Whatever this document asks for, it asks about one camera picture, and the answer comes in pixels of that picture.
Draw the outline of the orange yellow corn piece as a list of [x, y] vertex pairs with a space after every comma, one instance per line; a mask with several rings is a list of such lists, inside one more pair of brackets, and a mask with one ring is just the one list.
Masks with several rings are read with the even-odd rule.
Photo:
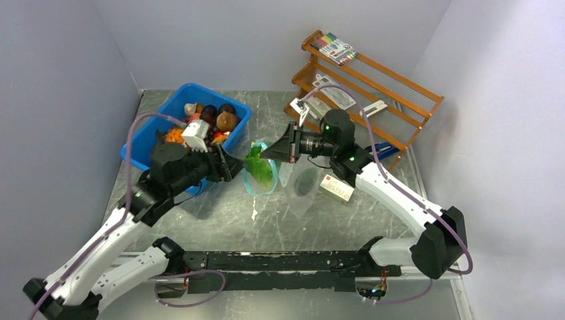
[[214, 136], [212, 144], [216, 144], [216, 143], [222, 144], [229, 138], [229, 136], [230, 136], [229, 133], [217, 133]]

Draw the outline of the green napa cabbage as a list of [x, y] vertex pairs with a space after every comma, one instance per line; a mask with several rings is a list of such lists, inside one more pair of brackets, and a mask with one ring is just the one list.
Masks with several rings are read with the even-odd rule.
[[262, 187], [272, 186], [273, 169], [268, 160], [260, 157], [263, 148], [260, 145], [254, 145], [244, 157], [245, 169], [251, 174], [251, 177]]

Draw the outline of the clear zip top bag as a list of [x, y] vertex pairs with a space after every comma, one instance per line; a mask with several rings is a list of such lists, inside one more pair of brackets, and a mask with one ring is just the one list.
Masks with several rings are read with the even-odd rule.
[[[251, 142], [251, 147], [254, 145], [260, 145], [263, 150], [265, 150], [270, 145], [270, 143], [268, 141]], [[322, 181], [322, 178], [325, 174], [324, 169], [312, 164], [305, 156], [301, 157], [298, 163], [295, 164], [281, 163], [280, 161], [273, 160], [268, 161], [273, 169], [272, 186], [267, 188], [262, 187], [251, 177], [251, 174], [248, 173], [244, 168], [243, 183], [245, 189], [249, 194], [253, 196], [274, 195], [275, 193], [278, 193], [280, 191], [284, 193], [284, 200], [288, 205], [289, 211], [297, 217], [303, 217], [314, 204], [314, 199], [316, 197], [316, 194], [318, 193], [320, 182]], [[302, 171], [308, 168], [316, 169], [316, 183], [309, 194], [303, 197], [299, 197], [294, 193], [294, 181]]]

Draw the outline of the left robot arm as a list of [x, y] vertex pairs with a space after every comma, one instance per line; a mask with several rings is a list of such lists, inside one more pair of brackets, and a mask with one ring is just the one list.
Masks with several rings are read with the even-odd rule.
[[48, 319], [95, 319], [114, 300], [153, 277], [176, 277], [185, 268], [183, 249], [157, 239], [134, 261], [111, 263], [175, 205], [175, 197], [202, 180], [228, 182], [245, 166], [221, 145], [189, 151], [180, 143], [153, 147], [151, 166], [131, 184], [106, 223], [68, 262], [23, 290], [33, 312]]

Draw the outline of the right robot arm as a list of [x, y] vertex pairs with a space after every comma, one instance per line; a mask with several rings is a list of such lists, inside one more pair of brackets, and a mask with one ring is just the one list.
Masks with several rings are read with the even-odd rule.
[[326, 157], [334, 175], [385, 205], [411, 230], [403, 239], [376, 238], [361, 250], [361, 271], [375, 276], [389, 265], [416, 267], [431, 279], [452, 271], [468, 254], [464, 216], [456, 207], [443, 209], [401, 183], [354, 138], [355, 125], [341, 109], [326, 113], [320, 132], [289, 123], [283, 136], [261, 152], [263, 159], [296, 163], [300, 156]]

